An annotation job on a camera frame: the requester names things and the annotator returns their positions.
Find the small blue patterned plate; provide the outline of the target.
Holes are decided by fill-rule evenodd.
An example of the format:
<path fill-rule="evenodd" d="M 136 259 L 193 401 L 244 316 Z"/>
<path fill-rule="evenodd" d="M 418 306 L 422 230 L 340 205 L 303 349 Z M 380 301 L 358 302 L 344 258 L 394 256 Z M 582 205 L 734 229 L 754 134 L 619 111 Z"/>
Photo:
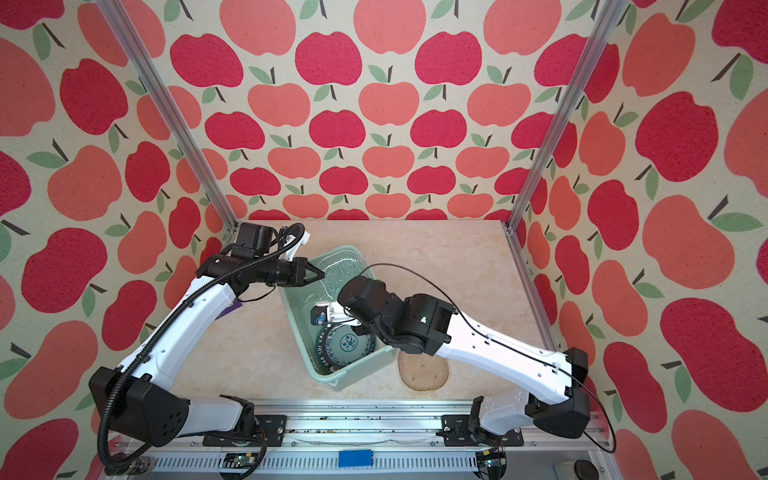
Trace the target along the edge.
<path fill-rule="evenodd" d="M 374 352 L 376 339 L 372 334 L 358 335 L 347 323 L 327 326 L 330 330 L 325 347 L 327 356 L 336 370 L 345 368 Z"/>

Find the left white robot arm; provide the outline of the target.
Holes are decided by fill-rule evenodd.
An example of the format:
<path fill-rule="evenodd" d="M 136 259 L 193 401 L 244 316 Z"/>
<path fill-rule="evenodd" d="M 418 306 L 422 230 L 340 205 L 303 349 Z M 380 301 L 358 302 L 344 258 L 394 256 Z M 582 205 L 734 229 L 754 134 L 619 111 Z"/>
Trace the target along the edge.
<path fill-rule="evenodd" d="M 245 260 L 210 256 L 195 273 L 176 319 L 166 318 L 141 347 L 116 368 L 99 368 L 89 388 L 100 425 L 153 447 L 181 436 L 212 435 L 245 441 L 260 432 L 252 403 L 223 395 L 216 400 L 189 400 L 170 392 L 181 367 L 203 334 L 252 283 L 303 287 L 325 277 L 304 257 Z"/>

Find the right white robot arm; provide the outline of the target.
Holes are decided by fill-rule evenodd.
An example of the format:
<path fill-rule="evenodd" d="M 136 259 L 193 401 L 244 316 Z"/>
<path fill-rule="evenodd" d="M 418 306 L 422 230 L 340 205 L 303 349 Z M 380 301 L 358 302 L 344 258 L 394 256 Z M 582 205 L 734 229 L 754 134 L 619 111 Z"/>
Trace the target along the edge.
<path fill-rule="evenodd" d="M 583 350 L 556 352 L 520 342 L 471 319 L 446 294 L 401 299 L 384 282 L 360 273 L 335 300 L 315 304 L 310 319 L 326 330 L 341 326 L 372 335 L 407 354 L 465 362 L 515 384 L 504 395 L 474 399 L 468 429 L 478 442 L 494 443 L 529 425 L 577 439 L 590 422 Z"/>

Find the amber glass square plate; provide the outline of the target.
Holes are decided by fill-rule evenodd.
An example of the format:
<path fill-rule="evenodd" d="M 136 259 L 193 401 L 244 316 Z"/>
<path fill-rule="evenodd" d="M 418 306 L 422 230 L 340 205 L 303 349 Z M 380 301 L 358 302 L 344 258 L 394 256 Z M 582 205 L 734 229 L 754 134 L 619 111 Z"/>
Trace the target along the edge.
<path fill-rule="evenodd" d="M 397 363 L 401 380 L 408 388 L 415 391 L 438 390 L 449 379 L 448 361 L 439 356 L 408 354 L 400 351 Z"/>

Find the clear glass square plate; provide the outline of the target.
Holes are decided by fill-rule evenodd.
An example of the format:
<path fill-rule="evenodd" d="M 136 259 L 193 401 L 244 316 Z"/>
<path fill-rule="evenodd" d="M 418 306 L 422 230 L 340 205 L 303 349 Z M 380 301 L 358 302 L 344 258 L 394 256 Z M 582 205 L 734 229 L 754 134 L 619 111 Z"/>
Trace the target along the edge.
<path fill-rule="evenodd" d="M 337 247 L 312 259 L 311 263 L 325 273 L 317 287 L 326 300 L 335 300 L 344 285 L 368 266 L 362 253 L 350 245 Z"/>

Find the mint green plastic bin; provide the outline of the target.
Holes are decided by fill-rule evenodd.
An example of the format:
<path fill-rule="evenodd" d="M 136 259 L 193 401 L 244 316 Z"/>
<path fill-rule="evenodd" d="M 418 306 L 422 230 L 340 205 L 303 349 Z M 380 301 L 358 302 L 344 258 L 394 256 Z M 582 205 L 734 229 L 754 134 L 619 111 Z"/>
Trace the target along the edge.
<path fill-rule="evenodd" d="M 310 323 L 310 309 L 321 302 L 334 302 L 337 298 L 335 300 L 322 298 L 317 287 L 319 282 L 301 288 L 281 289 L 280 296 L 310 376 L 320 384 L 324 384 L 335 391 L 341 391 L 393 363 L 396 358 L 396 350 L 383 344 L 374 334 L 370 333 L 376 339 L 373 353 L 334 372 L 328 374 L 320 372 L 314 346 L 318 332 L 324 326 L 313 326 Z"/>

